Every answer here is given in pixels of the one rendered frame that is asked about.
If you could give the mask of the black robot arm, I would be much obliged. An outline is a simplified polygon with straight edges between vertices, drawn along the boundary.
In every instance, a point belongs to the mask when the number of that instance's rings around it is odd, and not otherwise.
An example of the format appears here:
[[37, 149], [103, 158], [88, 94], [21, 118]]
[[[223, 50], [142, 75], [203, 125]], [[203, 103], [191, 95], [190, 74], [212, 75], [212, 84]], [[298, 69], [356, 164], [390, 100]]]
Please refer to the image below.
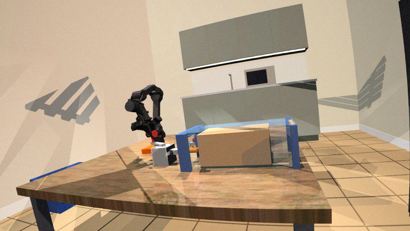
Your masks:
[[[163, 91], [155, 85], [147, 85], [144, 89], [136, 92], [132, 92], [130, 99], [125, 104], [125, 109], [130, 112], [138, 112], [146, 110], [142, 101], [147, 98], [147, 95], [153, 100], [153, 119], [160, 117], [160, 102], [163, 99]], [[165, 143], [164, 137], [166, 137], [163, 127], [160, 123], [156, 125], [157, 137], [154, 137], [155, 142]]]

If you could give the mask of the clear panelled enclosure with blue frame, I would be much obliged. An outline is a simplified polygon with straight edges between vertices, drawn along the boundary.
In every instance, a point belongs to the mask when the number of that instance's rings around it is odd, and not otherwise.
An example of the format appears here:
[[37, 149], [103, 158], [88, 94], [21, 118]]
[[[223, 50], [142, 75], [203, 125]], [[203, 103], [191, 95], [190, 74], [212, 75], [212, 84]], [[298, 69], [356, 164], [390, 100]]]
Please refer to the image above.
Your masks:
[[180, 134], [185, 172], [193, 169], [300, 169], [299, 135], [291, 117], [200, 125]]

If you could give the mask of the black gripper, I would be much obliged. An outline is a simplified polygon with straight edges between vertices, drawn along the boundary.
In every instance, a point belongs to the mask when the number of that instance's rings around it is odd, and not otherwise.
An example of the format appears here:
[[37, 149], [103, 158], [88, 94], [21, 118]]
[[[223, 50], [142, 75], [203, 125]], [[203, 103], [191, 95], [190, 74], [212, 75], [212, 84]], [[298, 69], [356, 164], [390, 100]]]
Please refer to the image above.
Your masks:
[[162, 121], [161, 117], [155, 117], [153, 120], [152, 117], [149, 116], [149, 111], [142, 110], [138, 112], [137, 118], [140, 119], [140, 121], [134, 122], [133, 125], [131, 125], [132, 131], [135, 131], [140, 127], [140, 130], [145, 131], [150, 137], [152, 136], [152, 131], [156, 130], [156, 125]]

